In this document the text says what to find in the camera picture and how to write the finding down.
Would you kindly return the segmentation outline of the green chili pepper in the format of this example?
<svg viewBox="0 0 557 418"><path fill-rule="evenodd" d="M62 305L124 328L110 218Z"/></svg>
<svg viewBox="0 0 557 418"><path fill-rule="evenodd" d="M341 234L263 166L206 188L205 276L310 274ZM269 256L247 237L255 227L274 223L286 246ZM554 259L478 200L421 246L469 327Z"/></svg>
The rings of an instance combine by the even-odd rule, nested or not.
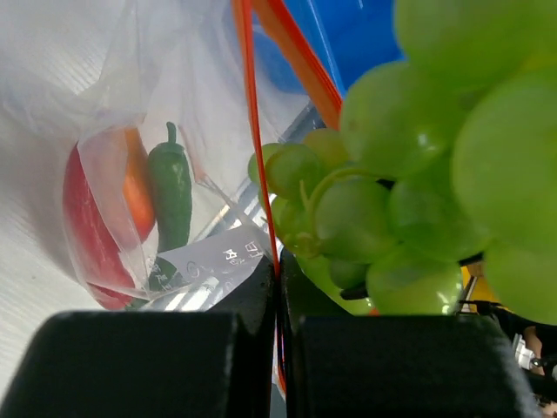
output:
<svg viewBox="0 0 557 418"><path fill-rule="evenodd" d="M158 227L158 252L188 244L191 232L192 182L185 148L178 129L166 123L167 139L148 155L147 167Z"/></svg>

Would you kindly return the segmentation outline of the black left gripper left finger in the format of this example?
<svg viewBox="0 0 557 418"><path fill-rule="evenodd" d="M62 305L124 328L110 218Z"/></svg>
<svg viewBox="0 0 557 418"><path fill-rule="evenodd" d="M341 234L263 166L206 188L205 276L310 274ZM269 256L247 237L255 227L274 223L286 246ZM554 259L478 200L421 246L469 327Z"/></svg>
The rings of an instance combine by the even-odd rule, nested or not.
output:
<svg viewBox="0 0 557 418"><path fill-rule="evenodd" d="M35 333L4 417L266 417L272 264L205 312L74 311Z"/></svg>

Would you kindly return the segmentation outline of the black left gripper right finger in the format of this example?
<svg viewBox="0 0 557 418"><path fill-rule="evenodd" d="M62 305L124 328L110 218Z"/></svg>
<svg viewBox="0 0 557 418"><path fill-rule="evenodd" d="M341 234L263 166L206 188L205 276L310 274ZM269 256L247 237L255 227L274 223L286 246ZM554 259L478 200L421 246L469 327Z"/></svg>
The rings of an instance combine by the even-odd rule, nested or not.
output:
<svg viewBox="0 0 557 418"><path fill-rule="evenodd" d="M507 337L479 316L353 316L281 255L291 417L538 417Z"/></svg>

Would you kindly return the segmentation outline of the blue plastic tray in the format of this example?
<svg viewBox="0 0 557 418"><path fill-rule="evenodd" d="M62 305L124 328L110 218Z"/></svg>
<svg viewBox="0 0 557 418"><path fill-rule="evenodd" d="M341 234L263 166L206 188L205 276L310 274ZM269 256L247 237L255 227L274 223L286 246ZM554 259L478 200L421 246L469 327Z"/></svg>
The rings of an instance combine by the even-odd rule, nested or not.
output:
<svg viewBox="0 0 557 418"><path fill-rule="evenodd" d="M286 1L341 95L371 68L404 58L391 0Z"/></svg>

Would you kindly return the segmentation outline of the red chili pepper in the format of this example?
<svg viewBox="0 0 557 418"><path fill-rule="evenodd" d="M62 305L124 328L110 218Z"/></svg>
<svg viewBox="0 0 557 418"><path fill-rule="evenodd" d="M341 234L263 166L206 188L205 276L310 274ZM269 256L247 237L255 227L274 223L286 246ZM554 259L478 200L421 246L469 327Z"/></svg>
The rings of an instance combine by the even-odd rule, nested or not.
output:
<svg viewBox="0 0 557 418"><path fill-rule="evenodd" d="M62 203L77 266L94 299L108 310L125 308L132 297L114 288L133 288L135 284L98 209L76 146L70 151L64 171Z"/></svg>

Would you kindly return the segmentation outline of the clear zip bag orange zipper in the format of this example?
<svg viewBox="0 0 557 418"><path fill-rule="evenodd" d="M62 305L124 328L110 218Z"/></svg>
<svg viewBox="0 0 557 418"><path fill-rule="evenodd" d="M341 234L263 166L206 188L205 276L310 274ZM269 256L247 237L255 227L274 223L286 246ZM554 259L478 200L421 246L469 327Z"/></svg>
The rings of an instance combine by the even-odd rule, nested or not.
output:
<svg viewBox="0 0 557 418"><path fill-rule="evenodd" d="M1 274L219 300L272 251L258 154L327 113L313 1L4 1Z"/></svg>

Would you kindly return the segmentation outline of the green grape bunch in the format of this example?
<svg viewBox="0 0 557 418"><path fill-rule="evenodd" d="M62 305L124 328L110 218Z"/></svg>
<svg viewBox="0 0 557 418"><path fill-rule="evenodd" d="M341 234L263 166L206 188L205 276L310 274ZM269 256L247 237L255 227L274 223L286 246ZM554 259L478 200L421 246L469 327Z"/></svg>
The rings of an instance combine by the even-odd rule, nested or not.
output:
<svg viewBox="0 0 557 418"><path fill-rule="evenodd" d="M393 1L394 54L338 91L280 1L236 1L289 50L324 126L247 164L284 247L333 297L449 314L462 268L497 307L556 322L556 4Z"/></svg>

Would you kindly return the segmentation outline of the orange red mango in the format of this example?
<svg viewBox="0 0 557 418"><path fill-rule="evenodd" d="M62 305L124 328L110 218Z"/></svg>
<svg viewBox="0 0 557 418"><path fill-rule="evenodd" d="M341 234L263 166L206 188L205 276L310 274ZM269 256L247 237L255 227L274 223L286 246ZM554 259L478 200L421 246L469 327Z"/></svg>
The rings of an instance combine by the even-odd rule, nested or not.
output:
<svg viewBox="0 0 557 418"><path fill-rule="evenodd" d="M138 237L145 242L156 223L147 167L148 154L137 128L126 128L124 134L128 157L123 194Z"/></svg>

